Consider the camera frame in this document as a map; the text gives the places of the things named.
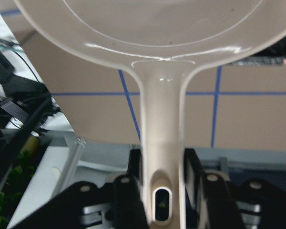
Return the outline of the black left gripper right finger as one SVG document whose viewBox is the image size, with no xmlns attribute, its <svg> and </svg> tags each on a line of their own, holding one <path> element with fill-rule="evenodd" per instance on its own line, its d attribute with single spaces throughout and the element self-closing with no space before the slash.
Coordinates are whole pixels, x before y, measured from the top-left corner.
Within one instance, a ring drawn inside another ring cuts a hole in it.
<svg viewBox="0 0 286 229">
<path fill-rule="evenodd" d="M 184 151 L 186 228 L 286 229 L 286 191 L 251 178 L 236 185 L 218 171 L 207 171 L 196 151 Z"/>
</svg>

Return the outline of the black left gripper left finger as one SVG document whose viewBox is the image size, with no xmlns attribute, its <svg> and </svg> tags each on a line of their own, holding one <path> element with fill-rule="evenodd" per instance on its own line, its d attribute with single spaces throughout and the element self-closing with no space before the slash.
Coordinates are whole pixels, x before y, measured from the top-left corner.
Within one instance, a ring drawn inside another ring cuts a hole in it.
<svg viewBox="0 0 286 229">
<path fill-rule="evenodd" d="M 132 149 L 126 174 L 102 187 L 80 181 L 17 223 L 16 229 L 147 229 L 138 181 L 141 151 Z"/>
</svg>

